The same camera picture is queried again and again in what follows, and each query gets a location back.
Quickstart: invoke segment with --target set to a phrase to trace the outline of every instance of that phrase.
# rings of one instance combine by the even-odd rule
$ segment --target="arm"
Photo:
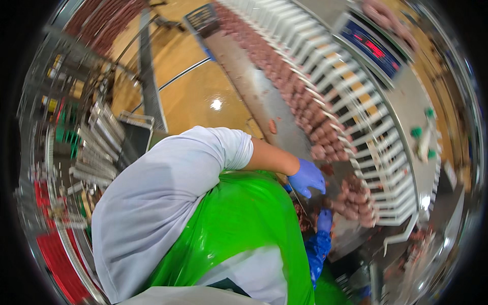
[[[295,175],[300,169],[300,161],[287,151],[281,150],[257,138],[251,139],[254,152],[245,170],[268,170],[287,176]]]
[[[332,212],[322,209],[317,220],[317,234],[305,242],[305,252],[310,267],[310,278],[312,279],[313,289],[316,281],[322,273],[324,261],[329,254],[330,228],[332,227]]]

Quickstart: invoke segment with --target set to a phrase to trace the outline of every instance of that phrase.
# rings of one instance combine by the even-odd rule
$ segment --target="blue sleeve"
[[[305,251],[310,266],[310,277],[312,278],[313,289],[315,282],[322,273],[324,261],[330,251],[330,234],[327,231],[318,231],[305,242]]]

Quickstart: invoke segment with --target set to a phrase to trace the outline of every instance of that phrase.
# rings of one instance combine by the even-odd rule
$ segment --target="green cap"
[[[410,131],[410,134],[412,135],[412,137],[418,139],[422,135],[422,128],[420,128],[420,127],[414,127]]]
[[[428,119],[431,119],[434,117],[434,109],[432,109],[432,107],[428,107],[426,109],[426,116]]]
[[[427,153],[427,159],[432,159],[435,157],[435,150],[429,149]]]

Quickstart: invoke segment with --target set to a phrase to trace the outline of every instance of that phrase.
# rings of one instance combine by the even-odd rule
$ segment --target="red digital display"
[[[359,40],[362,44],[368,47],[368,49],[373,53],[374,56],[377,58],[383,58],[385,57],[385,54],[383,53],[382,50],[380,50],[379,47],[377,47],[373,42],[370,40],[366,39],[363,35],[358,35],[354,34],[354,38]]]
[[[366,41],[365,46],[367,46],[373,52],[373,55],[376,56],[377,58],[385,57],[385,54],[383,53],[383,51],[380,50],[380,48],[378,48],[371,41]]]

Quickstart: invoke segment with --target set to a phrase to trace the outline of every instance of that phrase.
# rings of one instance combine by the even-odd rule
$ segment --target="red panel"
[[[71,265],[57,232],[37,237],[37,243],[54,280],[70,303],[79,304],[90,296]]]

